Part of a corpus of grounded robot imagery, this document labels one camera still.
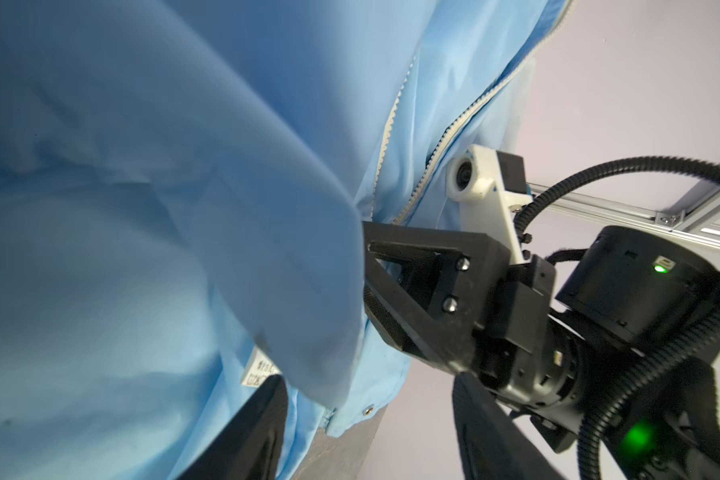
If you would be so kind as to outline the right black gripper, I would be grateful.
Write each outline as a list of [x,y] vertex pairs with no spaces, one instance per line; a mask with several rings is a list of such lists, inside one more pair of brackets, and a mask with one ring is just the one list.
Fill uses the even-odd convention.
[[[472,369],[480,298],[510,251],[484,234],[365,222],[364,301],[382,339],[436,369]],[[477,374],[512,414],[528,415],[555,453],[578,438],[594,372],[584,340],[555,321],[556,271],[545,259],[509,267],[477,334]]]

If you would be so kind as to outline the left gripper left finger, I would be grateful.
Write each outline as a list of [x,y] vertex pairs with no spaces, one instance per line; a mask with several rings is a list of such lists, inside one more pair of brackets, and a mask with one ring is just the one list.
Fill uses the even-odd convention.
[[284,378],[268,377],[179,479],[275,479],[288,406]]

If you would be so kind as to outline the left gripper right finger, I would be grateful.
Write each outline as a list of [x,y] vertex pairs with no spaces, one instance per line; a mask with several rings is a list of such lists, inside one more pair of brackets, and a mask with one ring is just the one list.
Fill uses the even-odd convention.
[[452,405],[466,479],[543,480],[561,477],[474,375],[461,373],[454,378]]

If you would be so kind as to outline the light blue jacket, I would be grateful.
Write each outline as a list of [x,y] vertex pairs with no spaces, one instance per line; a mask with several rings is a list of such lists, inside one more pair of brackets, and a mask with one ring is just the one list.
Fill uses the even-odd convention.
[[176,479],[267,371],[275,477],[395,399],[362,225],[458,229],[569,1],[0,1],[0,479]]

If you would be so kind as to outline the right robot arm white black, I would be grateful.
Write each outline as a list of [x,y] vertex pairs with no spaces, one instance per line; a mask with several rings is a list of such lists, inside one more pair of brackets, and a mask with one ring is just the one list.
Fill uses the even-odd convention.
[[704,258],[620,226],[521,263],[484,229],[363,230],[366,312],[453,376],[465,478],[556,478],[515,425],[528,416],[583,479],[602,450],[629,479],[720,479],[720,271]]

